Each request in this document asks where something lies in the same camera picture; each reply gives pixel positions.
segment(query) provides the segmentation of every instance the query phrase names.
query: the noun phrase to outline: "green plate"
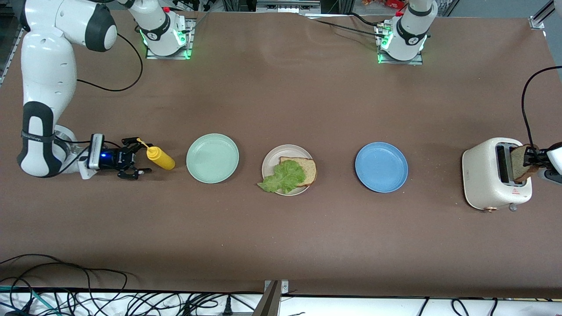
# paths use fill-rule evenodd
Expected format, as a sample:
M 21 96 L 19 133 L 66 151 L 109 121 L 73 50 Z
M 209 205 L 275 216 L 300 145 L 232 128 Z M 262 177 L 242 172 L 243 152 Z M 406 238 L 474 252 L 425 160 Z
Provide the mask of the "green plate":
M 207 134 L 191 145 L 185 164 L 198 181 L 218 183 L 234 173 L 238 159 L 238 147 L 232 139 L 222 134 Z

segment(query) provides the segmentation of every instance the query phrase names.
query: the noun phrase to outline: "lettuce leaf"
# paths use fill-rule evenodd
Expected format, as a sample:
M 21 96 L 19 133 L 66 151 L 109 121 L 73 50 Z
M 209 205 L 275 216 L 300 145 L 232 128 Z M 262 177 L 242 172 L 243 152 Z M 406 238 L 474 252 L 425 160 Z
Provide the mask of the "lettuce leaf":
M 262 183 L 257 184 L 265 192 L 275 192 L 281 189 L 284 194 L 287 194 L 306 179 L 304 170 L 294 160 L 281 162 L 273 168 L 273 172 L 273 175 L 268 175 Z

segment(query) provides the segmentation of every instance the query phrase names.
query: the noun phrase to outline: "table surface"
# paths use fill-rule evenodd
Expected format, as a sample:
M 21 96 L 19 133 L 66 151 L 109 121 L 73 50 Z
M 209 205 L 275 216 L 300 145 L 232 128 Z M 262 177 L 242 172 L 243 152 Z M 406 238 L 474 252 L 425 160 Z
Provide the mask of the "table surface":
M 132 17 L 112 14 L 142 49 Z M 349 17 L 331 21 L 369 30 Z M 562 296 L 560 188 L 536 180 L 518 212 L 483 214 L 464 200 L 460 173 L 462 153 L 482 141 L 525 141 L 523 85 L 553 65 L 543 32 L 525 19 L 442 18 L 432 34 L 423 66 L 380 65 L 369 36 L 291 13 L 211 13 L 191 60 L 145 60 L 142 79 L 121 93 L 79 83 L 59 120 L 80 139 L 140 136 L 176 160 L 173 171 L 134 182 L 19 169 L 17 53 L 0 90 L 2 258 L 39 252 L 125 270 L 137 289 L 255 291 L 282 278 L 297 294 Z M 128 85 L 139 70 L 120 39 L 106 53 L 75 54 L 79 78 L 106 87 Z M 560 140 L 561 98 L 555 71 L 529 87 L 543 148 Z M 188 147 L 207 133 L 228 135 L 240 151 L 220 184 L 185 168 Z M 355 175 L 355 155 L 376 141 L 408 160 L 396 192 L 372 192 Z M 255 185 L 262 160 L 287 143 L 312 154 L 318 178 L 299 196 L 265 193 Z M 2 267 L 0 277 L 37 262 Z M 36 285 L 85 286 L 64 268 L 37 276 Z M 93 284 L 119 285 L 115 277 Z

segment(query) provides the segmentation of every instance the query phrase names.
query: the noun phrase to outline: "plate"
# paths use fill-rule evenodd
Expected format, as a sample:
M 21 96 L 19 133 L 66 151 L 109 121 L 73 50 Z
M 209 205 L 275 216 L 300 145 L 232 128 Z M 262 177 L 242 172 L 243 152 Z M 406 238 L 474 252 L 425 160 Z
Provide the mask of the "plate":
M 408 178 L 406 157 L 388 143 L 371 143 L 363 147 L 355 158 L 355 172 L 365 187 L 389 193 L 398 190 Z
M 196 180 L 218 183 L 234 173 L 238 160 L 238 147 L 232 139 L 222 134 L 207 134 L 191 145 L 185 164 Z
M 261 175 L 262 177 L 267 177 L 268 175 L 273 175 L 273 168 L 279 164 L 279 158 L 281 157 L 291 157 L 291 158 L 308 158 L 312 159 L 312 156 L 304 148 L 297 145 L 281 145 L 272 149 L 264 158 L 264 163 L 261 165 Z M 283 196 L 293 196 L 305 192 L 308 187 L 295 188 L 293 191 L 285 194 L 282 190 L 275 191 L 275 193 Z

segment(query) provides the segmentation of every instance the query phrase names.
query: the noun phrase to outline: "mustard bottle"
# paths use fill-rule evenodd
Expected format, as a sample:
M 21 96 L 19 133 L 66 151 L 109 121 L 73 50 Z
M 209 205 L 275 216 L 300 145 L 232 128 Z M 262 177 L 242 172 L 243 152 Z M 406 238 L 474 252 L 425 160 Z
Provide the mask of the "mustard bottle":
M 137 141 L 141 142 L 144 146 L 146 146 L 146 156 L 150 160 L 152 160 L 153 163 L 157 164 L 158 166 L 166 170 L 172 170 L 175 167 L 174 159 L 168 156 L 168 154 L 166 154 L 162 149 L 156 146 L 149 147 L 140 138 L 137 138 Z

